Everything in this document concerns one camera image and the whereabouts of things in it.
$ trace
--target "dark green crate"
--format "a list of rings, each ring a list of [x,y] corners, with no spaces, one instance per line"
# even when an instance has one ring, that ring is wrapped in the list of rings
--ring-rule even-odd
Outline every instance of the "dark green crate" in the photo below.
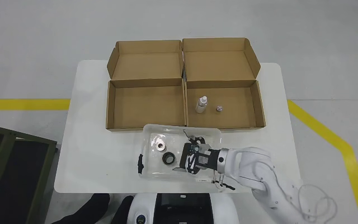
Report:
[[[36,223],[56,144],[0,128],[0,223]]]

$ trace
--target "bottle cap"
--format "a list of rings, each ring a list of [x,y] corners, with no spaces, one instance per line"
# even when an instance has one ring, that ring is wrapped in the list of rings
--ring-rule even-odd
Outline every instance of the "bottle cap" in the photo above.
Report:
[[[202,98],[200,98],[200,102],[202,104],[206,104],[207,101],[208,101],[208,98],[206,96],[203,96]]]

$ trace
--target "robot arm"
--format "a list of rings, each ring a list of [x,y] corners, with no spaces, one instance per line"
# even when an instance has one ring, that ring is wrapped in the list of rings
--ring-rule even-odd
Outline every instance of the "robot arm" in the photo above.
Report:
[[[192,150],[185,154],[188,172],[194,174],[199,172],[199,169],[214,169],[251,188],[253,196],[278,224],[301,224],[316,220],[316,217],[306,215],[310,210],[305,201],[299,198],[299,189],[295,184],[281,175],[277,176],[269,152],[255,147],[242,150],[208,148],[210,147],[207,144],[194,145]]]

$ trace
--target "black rubber ring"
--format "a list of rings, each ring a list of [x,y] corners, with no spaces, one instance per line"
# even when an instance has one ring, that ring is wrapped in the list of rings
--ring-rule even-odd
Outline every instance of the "black rubber ring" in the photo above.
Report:
[[[173,158],[173,161],[172,162],[167,162],[167,159],[170,158],[170,157]],[[167,165],[167,166],[171,165],[171,164],[173,164],[175,162],[175,155],[172,152],[166,152],[166,153],[164,153],[164,155],[162,157],[162,160],[163,160],[165,165]]]

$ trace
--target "black cable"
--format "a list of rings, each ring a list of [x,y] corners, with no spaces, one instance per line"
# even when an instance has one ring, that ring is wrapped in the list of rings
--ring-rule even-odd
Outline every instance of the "black cable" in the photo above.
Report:
[[[212,181],[211,183],[213,183],[213,184],[215,184],[215,183],[220,184],[217,180],[216,180],[216,181]],[[229,188],[230,190],[236,190],[236,188],[234,188],[233,186],[230,186],[230,185],[225,184],[225,183],[220,184],[220,186],[224,186],[224,187],[226,187],[226,188]]]

